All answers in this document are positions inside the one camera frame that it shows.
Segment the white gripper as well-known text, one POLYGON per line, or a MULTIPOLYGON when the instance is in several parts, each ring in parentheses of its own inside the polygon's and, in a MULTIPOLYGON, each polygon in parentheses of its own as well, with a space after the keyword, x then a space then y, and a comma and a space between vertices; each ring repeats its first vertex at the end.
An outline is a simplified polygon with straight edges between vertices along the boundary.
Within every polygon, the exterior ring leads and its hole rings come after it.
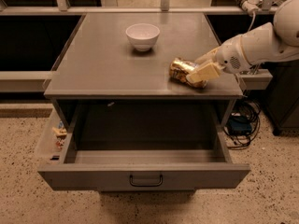
POLYGON ((218 78, 221 75, 221 70, 217 63, 206 63, 216 61, 223 67, 225 73, 238 74, 249 71, 251 65, 246 60, 243 49, 241 47, 241 36, 237 35, 226 40, 219 48, 207 52, 206 54, 197 58, 194 62, 201 64, 199 67, 191 71, 186 79, 192 83, 207 81, 218 78))

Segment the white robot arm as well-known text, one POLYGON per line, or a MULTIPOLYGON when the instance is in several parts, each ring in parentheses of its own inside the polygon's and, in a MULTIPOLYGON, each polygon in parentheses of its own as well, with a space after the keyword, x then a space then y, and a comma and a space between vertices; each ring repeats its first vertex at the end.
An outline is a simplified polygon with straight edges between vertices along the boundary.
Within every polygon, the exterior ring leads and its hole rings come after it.
POLYGON ((221 71, 237 74, 261 63, 299 59, 299 0, 282 3, 273 22, 236 35, 195 60, 186 79, 192 85, 219 77, 221 71))

